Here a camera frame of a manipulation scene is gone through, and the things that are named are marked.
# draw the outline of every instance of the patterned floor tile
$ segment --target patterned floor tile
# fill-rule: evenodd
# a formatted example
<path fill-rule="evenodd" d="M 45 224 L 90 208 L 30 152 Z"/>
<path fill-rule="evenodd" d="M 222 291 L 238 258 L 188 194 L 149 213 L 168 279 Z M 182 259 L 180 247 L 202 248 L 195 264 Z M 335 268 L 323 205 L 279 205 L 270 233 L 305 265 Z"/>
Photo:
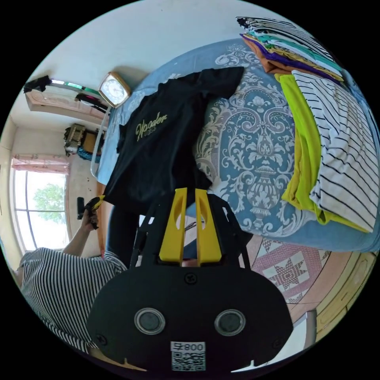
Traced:
<path fill-rule="evenodd" d="M 299 303 L 321 272 L 330 252 L 263 239 L 252 270 L 283 293 L 289 304 Z"/>

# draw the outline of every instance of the qr code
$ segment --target qr code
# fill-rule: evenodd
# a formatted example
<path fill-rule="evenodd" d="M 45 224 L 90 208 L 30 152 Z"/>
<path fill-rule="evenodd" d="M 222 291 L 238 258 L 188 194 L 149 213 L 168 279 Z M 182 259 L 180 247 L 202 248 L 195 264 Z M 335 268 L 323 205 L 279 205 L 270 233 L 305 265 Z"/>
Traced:
<path fill-rule="evenodd" d="M 173 371 L 206 371 L 205 352 L 172 352 Z"/>
<path fill-rule="evenodd" d="M 206 371 L 206 344 L 204 342 L 171 342 L 173 371 Z"/>

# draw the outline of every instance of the blue bedspread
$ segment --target blue bedspread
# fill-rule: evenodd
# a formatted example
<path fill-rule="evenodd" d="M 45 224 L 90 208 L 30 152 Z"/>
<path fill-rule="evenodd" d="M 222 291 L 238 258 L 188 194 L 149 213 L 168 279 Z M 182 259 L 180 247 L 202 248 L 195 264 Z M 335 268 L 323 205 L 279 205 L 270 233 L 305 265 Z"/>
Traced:
<path fill-rule="evenodd" d="M 239 38 L 187 52 L 148 75 L 131 98 L 113 110 L 97 172 L 106 184 L 115 166 L 119 124 L 158 84 L 206 68 L 244 66 L 234 96 L 209 104 L 205 127 L 194 147 L 198 167 L 212 180 L 210 192 L 227 200 L 243 230 L 267 238 L 330 251 L 380 248 L 380 218 L 365 234 L 330 222 L 320 225 L 311 212 L 281 200 L 294 166 L 294 121 L 274 75 Z M 195 207 L 187 211 L 195 215 Z"/>

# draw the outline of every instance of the pink curtain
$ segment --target pink curtain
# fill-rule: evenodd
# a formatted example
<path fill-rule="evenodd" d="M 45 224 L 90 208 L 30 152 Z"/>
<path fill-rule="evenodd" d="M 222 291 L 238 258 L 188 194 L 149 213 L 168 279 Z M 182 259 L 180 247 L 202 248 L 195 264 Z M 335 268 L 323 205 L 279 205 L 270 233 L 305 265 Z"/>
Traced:
<path fill-rule="evenodd" d="M 49 154 L 15 154 L 12 168 L 36 173 L 59 173 L 69 175 L 70 166 L 66 156 Z"/>

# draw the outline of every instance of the black and white striped shirt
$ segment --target black and white striped shirt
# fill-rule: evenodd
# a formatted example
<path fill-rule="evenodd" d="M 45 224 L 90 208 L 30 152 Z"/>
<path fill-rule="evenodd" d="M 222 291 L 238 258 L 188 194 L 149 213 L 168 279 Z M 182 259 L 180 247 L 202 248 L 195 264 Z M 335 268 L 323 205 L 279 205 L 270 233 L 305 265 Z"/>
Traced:
<path fill-rule="evenodd" d="M 334 82 L 297 70 L 292 74 L 321 136 L 321 164 L 310 199 L 372 232 L 378 215 L 379 157 L 362 109 Z"/>
<path fill-rule="evenodd" d="M 273 36 L 290 42 L 296 42 L 312 52 L 334 61 L 330 53 L 323 48 L 311 35 L 305 33 L 295 24 L 261 17 L 237 17 L 238 23 L 247 31 L 252 31 L 256 36 Z"/>
<path fill-rule="evenodd" d="M 20 268 L 21 292 L 50 331 L 85 353 L 97 348 L 86 322 L 100 289 L 127 269 L 117 256 L 82 258 L 39 248 L 24 255 Z"/>

